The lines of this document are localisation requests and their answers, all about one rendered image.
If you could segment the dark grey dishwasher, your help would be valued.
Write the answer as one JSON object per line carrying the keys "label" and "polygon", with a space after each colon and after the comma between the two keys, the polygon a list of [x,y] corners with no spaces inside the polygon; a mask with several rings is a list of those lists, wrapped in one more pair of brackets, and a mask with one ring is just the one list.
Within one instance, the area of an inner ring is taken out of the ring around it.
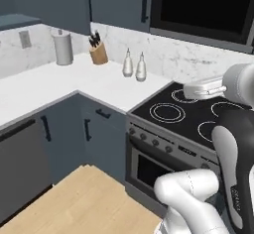
{"label": "dark grey dishwasher", "polygon": [[0,133],[0,223],[52,184],[35,119]]}

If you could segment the black microwave oven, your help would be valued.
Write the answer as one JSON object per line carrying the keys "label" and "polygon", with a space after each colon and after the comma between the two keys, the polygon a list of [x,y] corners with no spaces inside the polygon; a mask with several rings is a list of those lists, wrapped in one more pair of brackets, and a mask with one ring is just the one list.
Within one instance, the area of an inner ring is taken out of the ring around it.
{"label": "black microwave oven", "polygon": [[152,0],[150,32],[254,54],[254,0]]}

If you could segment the grey wall outlet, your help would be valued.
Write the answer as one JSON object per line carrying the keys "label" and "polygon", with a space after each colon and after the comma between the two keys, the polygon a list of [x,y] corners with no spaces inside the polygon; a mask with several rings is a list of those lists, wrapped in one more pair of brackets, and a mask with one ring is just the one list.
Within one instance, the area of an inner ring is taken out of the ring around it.
{"label": "grey wall outlet", "polygon": [[23,49],[30,48],[32,46],[30,35],[28,31],[21,31],[19,33],[20,41]]}

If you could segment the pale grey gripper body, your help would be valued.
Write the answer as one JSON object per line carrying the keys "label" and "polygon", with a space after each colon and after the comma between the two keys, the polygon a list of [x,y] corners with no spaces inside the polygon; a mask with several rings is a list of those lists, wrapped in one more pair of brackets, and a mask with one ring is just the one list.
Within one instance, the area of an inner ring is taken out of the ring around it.
{"label": "pale grey gripper body", "polygon": [[186,99],[204,100],[221,96],[226,90],[222,84],[221,76],[214,76],[184,85],[184,96]]}

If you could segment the grey cylindrical canister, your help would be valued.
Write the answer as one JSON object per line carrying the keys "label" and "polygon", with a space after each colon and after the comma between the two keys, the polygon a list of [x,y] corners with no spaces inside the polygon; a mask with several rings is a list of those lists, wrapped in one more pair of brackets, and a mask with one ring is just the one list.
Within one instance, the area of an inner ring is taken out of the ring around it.
{"label": "grey cylindrical canister", "polygon": [[58,65],[70,65],[73,62],[73,51],[70,33],[57,29],[52,34]]}

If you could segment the dark blue wall cabinet door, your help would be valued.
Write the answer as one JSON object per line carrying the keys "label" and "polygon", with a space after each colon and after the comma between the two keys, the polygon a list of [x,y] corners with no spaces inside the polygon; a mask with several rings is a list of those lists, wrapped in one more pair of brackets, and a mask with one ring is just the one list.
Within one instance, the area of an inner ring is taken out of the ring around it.
{"label": "dark blue wall cabinet door", "polygon": [[91,19],[95,23],[140,31],[150,30],[151,0],[147,0],[147,16],[141,22],[142,0],[90,0]]}
{"label": "dark blue wall cabinet door", "polygon": [[0,15],[22,14],[43,24],[90,34],[89,0],[0,0]]}

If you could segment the oven door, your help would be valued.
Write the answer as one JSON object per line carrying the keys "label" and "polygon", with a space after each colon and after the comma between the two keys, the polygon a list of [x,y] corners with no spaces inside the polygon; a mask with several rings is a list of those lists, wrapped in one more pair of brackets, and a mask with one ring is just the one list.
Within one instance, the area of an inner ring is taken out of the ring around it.
{"label": "oven door", "polygon": [[159,176],[190,169],[190,165],[137,138],[126,139],[125,179],[153,199],[156,199],[154,184]]}

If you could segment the wooden knife block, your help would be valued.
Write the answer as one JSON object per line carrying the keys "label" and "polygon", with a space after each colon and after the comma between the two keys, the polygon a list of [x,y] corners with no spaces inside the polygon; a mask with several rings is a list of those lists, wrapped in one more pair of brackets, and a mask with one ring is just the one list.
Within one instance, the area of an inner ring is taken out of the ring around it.
{"label": "wooden knife block", "polygon": [[90,35],[88,38],[90,43],[90,56],[92,61],[96,65],[105,64],[108,62],[107,53],[105,50],[104,43],[101,41],[99,33],[95,31],[93,34]]}

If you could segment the dark blue base cabinet door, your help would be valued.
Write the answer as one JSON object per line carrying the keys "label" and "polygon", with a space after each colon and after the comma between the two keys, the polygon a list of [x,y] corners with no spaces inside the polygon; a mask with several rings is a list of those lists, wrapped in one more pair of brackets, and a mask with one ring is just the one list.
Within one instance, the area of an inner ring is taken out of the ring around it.
{"label": "dark blue base cabinet door", "polygon": [[[41,116],[46,116],[52,140],[46,139]],[[43,132],[43,147],[48,156],[53,184],[57,184],[84,163],[84,141],[78,97],[56,103],[37,115]]]}
{"label": "dark blue base cabinet door", "polygon": [[[125,182],[125,121],[124,114],[97,101],[78,96],[83,122],[87,161],[104,171],[120,183]],[[98,115],[95,110],[110,113],[109,119]],[[84,119],[90,119],[89,142],[85,138]]]}

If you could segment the black hob stove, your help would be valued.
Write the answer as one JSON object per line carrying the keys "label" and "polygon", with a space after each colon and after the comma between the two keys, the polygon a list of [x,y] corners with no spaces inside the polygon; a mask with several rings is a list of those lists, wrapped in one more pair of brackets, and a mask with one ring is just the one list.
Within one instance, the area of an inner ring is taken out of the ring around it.
{"label": "black hob stove", "polygon": [[[153,147],[163,152],[166,146],[171,146],[173,151],[170,155],[190,165],[191,170],[210,169],[219,174],[211,131],[221,113],[243,107],[223,97],[186,99],[183,86],[171,82],[127,113],[127,137],[141,140],[140,134],[144,133],[147,139],[142,142],[153,146],[152,140],[157,139],[159,146]],[[135,129],[134,135],[129,134],[130,128]],[[167,206],[157,197],[149,197],[127,180],[126,191],[156,215],[165,215]]]}

